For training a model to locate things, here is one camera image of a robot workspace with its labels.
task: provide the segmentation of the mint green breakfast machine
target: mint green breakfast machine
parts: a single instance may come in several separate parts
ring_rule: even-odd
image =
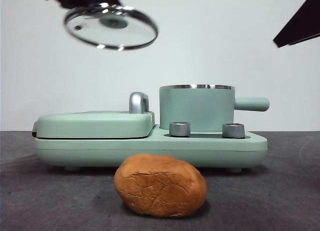
[[[133,92],[128,111],[48,114],[34,123],[36,155],[75,171],[118,167],[130,155],[169,155],[196,167],[240,172],[262,162],[267,139],[234,123],[234,110],[266,111],[264,97],[235,98],[227,85],[186,84],[160,88],[160,124],[148,96]]]

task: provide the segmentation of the black panel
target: black panel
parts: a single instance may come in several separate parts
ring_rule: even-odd
[[[320,0],[306,0],[274,38],[278,48],[320,36]]]

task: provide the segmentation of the appliance foot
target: appliance foot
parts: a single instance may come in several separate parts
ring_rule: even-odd
[[[79,171],[80,169],[81,167],[64,167],[64,170],[68,172],[75,172],[75,171]]]
[[[242,168],[226,168],[227,171],[231,172],[231,173],[241,173]]]

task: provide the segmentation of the brown bread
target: brown bread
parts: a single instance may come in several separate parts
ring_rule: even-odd
[[[207,196],[200,172],[167,155],[140,153],[126,158],[114,175],[114,186],[134,212],[156,217],[192,215]]]

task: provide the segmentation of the pot handle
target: pot handle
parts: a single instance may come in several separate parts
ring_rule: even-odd
[[[267,111],[270,102],[266,97],[237,97],[234,102],[235,110]]]

